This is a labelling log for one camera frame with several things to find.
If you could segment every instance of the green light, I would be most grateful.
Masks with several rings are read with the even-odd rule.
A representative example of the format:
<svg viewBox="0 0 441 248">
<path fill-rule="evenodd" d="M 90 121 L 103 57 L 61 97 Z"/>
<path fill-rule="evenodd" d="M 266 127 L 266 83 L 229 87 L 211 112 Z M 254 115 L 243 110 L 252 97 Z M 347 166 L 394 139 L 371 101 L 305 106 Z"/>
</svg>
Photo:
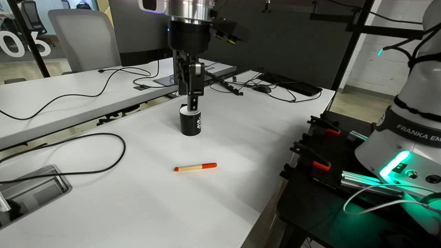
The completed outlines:
<svg viewBox="0 0 441 248">
<path fill-rule="evenodd" d="M 380 171 L 380 177 L 382 178 L 389 178 L 389 174 L 398 167 L 398 164 L 401 164 L 405 159 L 408 159 L 411 155 L 411 152 L 408 150 L 402 150 L 401 153 L 398 153 L 393 160 L 390 160 L 390 163 Z"/>
</svg>

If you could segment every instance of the orange marker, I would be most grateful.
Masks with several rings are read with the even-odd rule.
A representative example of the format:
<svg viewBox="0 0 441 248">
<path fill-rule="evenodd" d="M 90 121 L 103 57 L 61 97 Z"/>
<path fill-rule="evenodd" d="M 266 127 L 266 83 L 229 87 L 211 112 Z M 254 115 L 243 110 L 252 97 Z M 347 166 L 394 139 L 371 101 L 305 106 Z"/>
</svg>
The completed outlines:
<svg viewBox="0 0 441 248">
<path fill-rule="evenodd" d="M 208 168 L 216 168 L 216 163 L 207 163 L 207 164 L 194 164 L 194 166 L 186 166 L 186 167 L 175 167 L 174 171 L 197 171 L 197 170 L 208 170 Z"/>
</svg>

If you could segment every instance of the white table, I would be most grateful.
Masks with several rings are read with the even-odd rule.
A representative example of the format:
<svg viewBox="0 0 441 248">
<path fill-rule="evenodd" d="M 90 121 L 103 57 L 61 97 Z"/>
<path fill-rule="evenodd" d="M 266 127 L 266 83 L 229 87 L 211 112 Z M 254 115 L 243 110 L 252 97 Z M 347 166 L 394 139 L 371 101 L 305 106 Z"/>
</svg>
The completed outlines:
<svg viewBox="0 0 441 248">
<path fill-rule="evenodd" d="M 238 82 L 252 75 L 241 75 Z M 197 137 L 179 131 L 178 109 L 185 98 L 94 130 L 127 141 L 127 155 L 117 168 L 68 178 L 73 190 L 0 230 L 0 247 L 240 247 L 280 181 L 292 142 L 334 97 L 324 90 L 316 101 L 289 105 L 252 90 L 244 93 L 236 97 L 207 88 L 200 101 L 203 133 Z M 284 97 L 285 91 L 273 94 Z M 0 179 L 47 164 L 65 172 L 102 168 L 120 149 L 112 138 L 79 141 L 7 161 L 0 166 Z M 216 161 L 218 168 L 172 172 L 175 166 L 208 161 Z"/>
<path fill-rule="evenodd" d="M 172 75 L 172 59 L 161 61 L 160 75 L 156 79 Z M 135 66 L 156 73 L 156 62 Z M 212 73 L 230 66 L 216 64 L 210 66 Z M 24 82 L 0 86 L 0 109 L 18 117 L 28 117 L 41 106 L 63 94 L 98 94 L 112 72 L 98 71 Z M 150 88 L 138 91 L 132 80 L 139 76 L 124 72 L 116 73 L 106 91 L 99 98 L 62 98 L 50 105 L 44 112 L 28 121 L 17 121 L 0 115 L 0 150 L 102 117 L 105 115 L 139 105 L 167 95 L 178 87 Z M 141 82 L 149 86 L 159 86 L 153 80 Z"/>
</svg>

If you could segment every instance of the white robot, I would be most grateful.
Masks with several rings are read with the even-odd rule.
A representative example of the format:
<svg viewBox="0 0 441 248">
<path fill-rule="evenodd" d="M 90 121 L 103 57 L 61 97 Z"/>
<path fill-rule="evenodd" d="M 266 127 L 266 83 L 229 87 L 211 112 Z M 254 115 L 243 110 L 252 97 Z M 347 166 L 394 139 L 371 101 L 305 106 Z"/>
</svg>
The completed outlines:
<svg viewBox="0 0 441 248">
<path fill-rule="evenodd" d="M 429 32 L 411 55 L 407 84 L 376 131 L 356 150 L 358 161 L 379 179 L 419 201 L 441 192 L 441 0 L 427 7 L 423 26 Z M 440 196 L 426 204 L 441 210 Z M 440 237 L 440 214 L 415 204 L 402 207 Z"/>
</svg>

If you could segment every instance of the floor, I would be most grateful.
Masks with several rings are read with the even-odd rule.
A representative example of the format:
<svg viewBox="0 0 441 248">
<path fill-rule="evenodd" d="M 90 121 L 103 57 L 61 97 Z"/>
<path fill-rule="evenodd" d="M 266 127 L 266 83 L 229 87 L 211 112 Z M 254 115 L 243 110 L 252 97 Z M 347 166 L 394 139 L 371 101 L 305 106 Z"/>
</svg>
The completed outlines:
<svg viewBox="0 0 441 248">
<path fill-rule="evenodd" d="M 66 59 L 47 59 L 47 65 L 51 75 L 62 75 L 63 72 L 70 71 Z M 0 72 L 1 72 L 0 84 L 3 84 L 4 79 L 26 77 L 28 80 L 32 80 L 32 79 L 41 77 L 35 62 L 3 62 L 0 64 Z M 165 101 L 168 99 L 160 98 L 160 99 L 152 101 L 149 104 L 142 105 L 139 110 L 149 109 Z M 390 98 L 375 97 L 375 95 L 357 93 L 357 91 L 338 93 L 331 106 L 331 110 L 346 115 L 346 116 L 351 116 L 364 121 L 375 123 L 376 120 L 380 119 L 380 116 L 385 113 L 386 108 L 390 104 L 391 104 Z M 32 141 L 26 146 L 18 146 L 14 149 L 0 152 L 0 160 L 7 156 L 19 153 L 22 150 L 36 148 L 41 144 L 54 144 L 57 141 L 62 141 L 73 135 L 84 134 L 88 130 L 95 128 L 97 123 L 98 120 L 92 120 L 86 124 L 48 135 L 46 138 Z M 243 245 L 244 248 L 277 247 L 277 243 L 280 241 L 280 237 L 283 234 L 283 223 L 278 222 L 277 218 L 274 218 L 276 217 L 274 214 L 276 214 L 276 204 L 283 188 L 284 188 L 284 183 L 281 182 L 278 188 L 274 190 L 274 196 L 267 204 L 267 208 L 263 211 L 255 228 L 252 229 L 248 239 L 245 240 Z M 303 247 L 318 248 L 321 245 L 312 240 L 307 240 L 305 241 Z"/>
</svg>

